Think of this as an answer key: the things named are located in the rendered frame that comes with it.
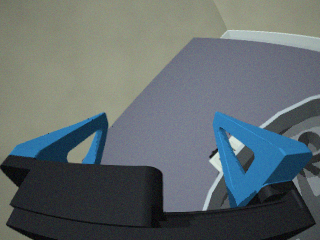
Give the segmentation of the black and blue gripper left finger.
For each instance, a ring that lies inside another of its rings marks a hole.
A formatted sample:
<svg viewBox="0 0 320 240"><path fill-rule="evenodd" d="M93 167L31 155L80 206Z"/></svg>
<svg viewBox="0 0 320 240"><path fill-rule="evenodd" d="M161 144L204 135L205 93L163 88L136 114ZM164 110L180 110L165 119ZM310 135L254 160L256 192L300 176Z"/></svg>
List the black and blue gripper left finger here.
<svg viewBox="0 0 320 240"><path fill-rule="evenodd" d="M17 145L9 155L37 160L68 162L68 152L96 132L84 164L101 164L108 132L106 113L100 113L74 125L45 134Z"/></svg>

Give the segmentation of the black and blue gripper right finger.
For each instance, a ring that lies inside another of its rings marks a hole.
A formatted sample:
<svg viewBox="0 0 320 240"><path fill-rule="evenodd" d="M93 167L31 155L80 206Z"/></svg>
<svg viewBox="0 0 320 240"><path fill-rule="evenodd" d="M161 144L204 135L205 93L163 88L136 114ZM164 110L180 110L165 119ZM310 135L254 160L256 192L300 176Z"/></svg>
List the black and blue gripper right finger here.
<svg viewBox="0 0 320 240"><path fill-rule="evenodd" d="M313 156L305 143L215 112L213 129L230 208L246 206L268 184L292 181ZM226 132L254 152L245 171Z"/></svg>

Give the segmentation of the grey metal bushing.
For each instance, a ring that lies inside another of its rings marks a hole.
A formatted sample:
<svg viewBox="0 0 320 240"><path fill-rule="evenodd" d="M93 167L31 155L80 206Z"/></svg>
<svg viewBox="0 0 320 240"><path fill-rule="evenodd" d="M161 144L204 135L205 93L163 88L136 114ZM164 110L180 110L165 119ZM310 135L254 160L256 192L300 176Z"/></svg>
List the grey metal bushing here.
<svg viewBox="0 0 320 240"><path fill-rule="evenodd" d="M313 153L311 160L307 164L311 164L318 159L320 156L320 133L314 130L304 130L297 135L296 141L311 143L317 149L317 152Z"/></svg>

